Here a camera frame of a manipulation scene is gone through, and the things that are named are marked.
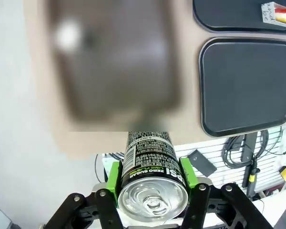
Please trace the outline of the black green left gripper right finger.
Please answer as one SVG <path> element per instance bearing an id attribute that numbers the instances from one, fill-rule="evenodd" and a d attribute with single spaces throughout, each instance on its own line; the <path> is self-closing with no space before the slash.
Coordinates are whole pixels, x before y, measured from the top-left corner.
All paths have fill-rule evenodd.
<path id="1" fill-rule="evenodd" d="M 205 216 L 214 213 L 228 229 L 271 229 L 271 224 L 237 184 L 221 188 L 199 182 L 187 158 L 179 165 L 189 193 L 189 206 L 179 228 L 202 229 Z"/>

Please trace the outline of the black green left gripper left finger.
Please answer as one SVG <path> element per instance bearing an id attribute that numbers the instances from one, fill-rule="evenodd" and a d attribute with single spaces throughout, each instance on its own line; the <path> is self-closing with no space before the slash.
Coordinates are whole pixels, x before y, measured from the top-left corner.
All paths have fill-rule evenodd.
<path id="1" fill-rule="evenodd" d="M 79 193 L 68 195 L 46 223 L 46 228 L 87 229 L 98 220 L 102 229 L 122 229 L 123 224 L 117 212 L 122 168 L 122 162 L 112 164 L 105 188 L 93 191 L 87 197 Z"/>

